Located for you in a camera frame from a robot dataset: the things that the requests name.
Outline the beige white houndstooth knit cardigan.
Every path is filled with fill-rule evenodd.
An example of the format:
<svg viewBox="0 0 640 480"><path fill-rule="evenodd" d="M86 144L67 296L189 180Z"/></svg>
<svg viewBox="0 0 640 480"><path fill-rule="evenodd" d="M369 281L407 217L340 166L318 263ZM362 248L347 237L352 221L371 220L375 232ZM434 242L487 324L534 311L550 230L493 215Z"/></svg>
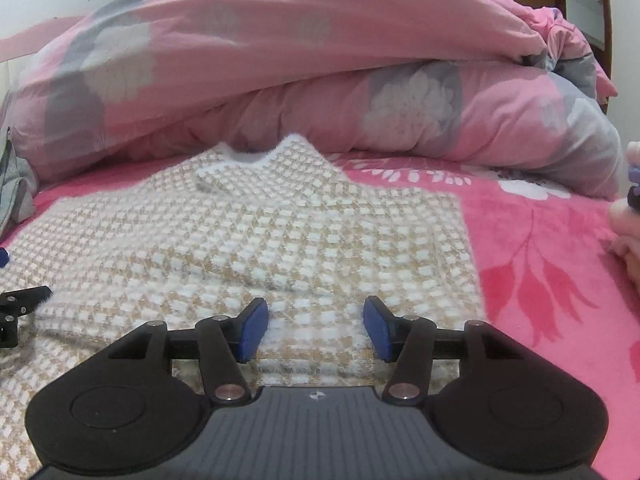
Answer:
<svg viewBox="0 0 640 480"><path fill-rule="evenodd" d="M456 196L349 180L300 136L269 153L221 146L130 188L64 198L9 244L3 290L51 298L1 355L1 474L38 458L24 428L42 387L140 324L186 328L260 297L254 385L382 382L362 325L375 296L454 328L484 312Z"/></svg>

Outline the folded white purple clothes stack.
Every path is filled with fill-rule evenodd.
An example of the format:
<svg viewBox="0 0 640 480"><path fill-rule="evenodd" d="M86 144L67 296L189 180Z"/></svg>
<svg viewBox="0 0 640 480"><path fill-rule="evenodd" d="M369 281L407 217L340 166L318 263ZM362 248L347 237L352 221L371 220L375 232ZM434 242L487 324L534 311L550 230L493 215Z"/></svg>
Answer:
<svg viewBox="0 0 640 480"><path fill-rule="evenodd" d="M616 200L608 210L611 229L616 235L612 252L624 260L628 278L636 289L639 289L640 271L639 155L639 142L630 142L626 149L630 187L627 196Z"/></svg>

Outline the grey crumpled garment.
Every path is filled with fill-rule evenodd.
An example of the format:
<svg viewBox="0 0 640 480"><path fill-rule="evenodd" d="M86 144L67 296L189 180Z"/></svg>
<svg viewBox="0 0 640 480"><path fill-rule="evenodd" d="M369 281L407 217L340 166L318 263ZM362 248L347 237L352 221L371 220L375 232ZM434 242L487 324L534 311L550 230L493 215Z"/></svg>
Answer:
<svg viewBox="0 0 640 480"><path fill-rule="evenodd" d="M16 226L32 218L36 206L38 179L26 159L17 155L11 138L11 128L1 133L1 239Z"/></svg>

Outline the pink floral bed sheet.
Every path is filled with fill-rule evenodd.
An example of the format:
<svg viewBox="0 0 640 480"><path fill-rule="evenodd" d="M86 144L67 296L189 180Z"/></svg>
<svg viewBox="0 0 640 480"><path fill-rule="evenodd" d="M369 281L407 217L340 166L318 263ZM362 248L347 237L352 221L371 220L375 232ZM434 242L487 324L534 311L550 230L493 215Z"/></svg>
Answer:
<svg viewBox="0 0 640 480"><path fill-rule="evenodd" d="M132 474L49 479L634 479L639 474L639 297L608 249L605 204L552 198L534 204L497 185L457 197L484 302L479 320L590 387L608 411L593 463L511 472L439 439L420 408L360 386L254 385L250 402L216 408L198 437L166 462ZM465 322L454 328L462 330Z"/></svg>

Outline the pink white bed headboard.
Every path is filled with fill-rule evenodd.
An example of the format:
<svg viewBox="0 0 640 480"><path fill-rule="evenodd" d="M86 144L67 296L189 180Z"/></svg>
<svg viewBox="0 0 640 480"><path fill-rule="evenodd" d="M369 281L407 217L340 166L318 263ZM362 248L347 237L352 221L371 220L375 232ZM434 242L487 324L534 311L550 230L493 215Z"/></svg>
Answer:
<svg viewBox="0 0 640 480"><path fill-rule="evenodd" d="M38 52L48 42L82 20L81 16L52 18L0 40L0 62Z"/></svg>

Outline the pink floral quilt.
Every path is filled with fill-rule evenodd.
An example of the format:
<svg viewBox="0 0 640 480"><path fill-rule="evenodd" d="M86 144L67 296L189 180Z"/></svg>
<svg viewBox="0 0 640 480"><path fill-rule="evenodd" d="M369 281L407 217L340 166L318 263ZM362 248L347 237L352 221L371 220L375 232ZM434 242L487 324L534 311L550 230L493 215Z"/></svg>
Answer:
<svg viewBox="0 0 640 480"><path fill-rule="evenodd" d="M27 173L220 142L410 153L617 190L614 96L582 32L515 0L113 0L48 42L1 110Z"/></svg>

